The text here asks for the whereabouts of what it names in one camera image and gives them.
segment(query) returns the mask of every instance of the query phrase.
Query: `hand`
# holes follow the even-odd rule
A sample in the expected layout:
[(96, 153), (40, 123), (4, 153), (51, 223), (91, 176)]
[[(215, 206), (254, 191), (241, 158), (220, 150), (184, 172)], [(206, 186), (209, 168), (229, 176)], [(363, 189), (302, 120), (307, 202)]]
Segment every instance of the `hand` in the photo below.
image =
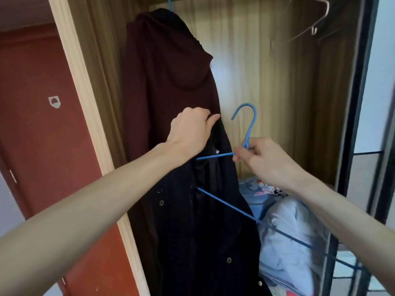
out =
[(177, 146), (180, 152), (178, 155), (184, 155), (185, 162), (204, 149), (213, 125), (221, 117), (220, 114), (214, 114), (207, 119), (209, 115), (207, 109), (185, 108), (171, 122), (167, 142)]
[(249, 144), (249, 150), (235, 148), (233, 161), (243, 160), (265, 183), (297, 194), (299, 184), (310, 175), (270, 138), (250, 138)]

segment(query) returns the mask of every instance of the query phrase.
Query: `door hinge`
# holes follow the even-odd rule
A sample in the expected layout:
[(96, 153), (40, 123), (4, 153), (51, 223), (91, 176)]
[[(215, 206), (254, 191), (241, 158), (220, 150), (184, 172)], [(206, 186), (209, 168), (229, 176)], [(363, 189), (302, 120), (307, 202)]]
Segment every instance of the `door hinge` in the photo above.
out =
[(11, 176), (12, 176), (12, 178), (13, 178), (13, 180), (14, 180), (15, 184), (17, 184), (17, 183), (18, 183), (18, 182), (17, 182), (17, 179), (15, 178), (15, 176), (14, 176), (14, 174), (13, 174), (12, 170), (11, 170), (11, 169), (9, 169), (9, 172), (10, 172), (10, 174), (11, 174)]

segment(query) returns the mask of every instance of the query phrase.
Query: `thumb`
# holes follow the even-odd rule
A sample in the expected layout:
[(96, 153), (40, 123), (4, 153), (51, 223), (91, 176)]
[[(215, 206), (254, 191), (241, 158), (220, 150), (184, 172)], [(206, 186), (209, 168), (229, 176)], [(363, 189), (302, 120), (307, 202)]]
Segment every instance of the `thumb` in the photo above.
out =
[(248, 163), (250, 159), (254, 156), (253, 153), (241, 146), (236, 147), (234, 151), (237, 158), (242, 159), (246, 163)]
[(210, 116), (209, 119), (206, 120), (206, 132), (210, 135), (211, 129), (213, 128), (214, 124), (220, 119), (221, 114), (214, 114)]

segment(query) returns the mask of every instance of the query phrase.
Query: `person's left hand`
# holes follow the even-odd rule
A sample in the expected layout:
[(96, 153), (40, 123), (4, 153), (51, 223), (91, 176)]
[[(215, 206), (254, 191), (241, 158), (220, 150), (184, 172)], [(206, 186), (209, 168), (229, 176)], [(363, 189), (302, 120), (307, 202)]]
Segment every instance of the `person's left hand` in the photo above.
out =
[(186, 160), (204, 149), (213, 125), (221, 117), (220, 114), (214, 114), (207, 119), (209, 115), (208, 109), (188, 107), (171, 122), (167, 142), (176, 145)]

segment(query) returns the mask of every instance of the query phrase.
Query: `ceiling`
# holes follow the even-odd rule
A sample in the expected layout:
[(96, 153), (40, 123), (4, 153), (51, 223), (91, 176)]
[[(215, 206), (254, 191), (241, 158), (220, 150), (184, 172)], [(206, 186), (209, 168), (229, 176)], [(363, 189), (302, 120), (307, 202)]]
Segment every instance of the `ceiling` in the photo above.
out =
[(0, 0), (0, 31), (51, 22), (48, 0)]

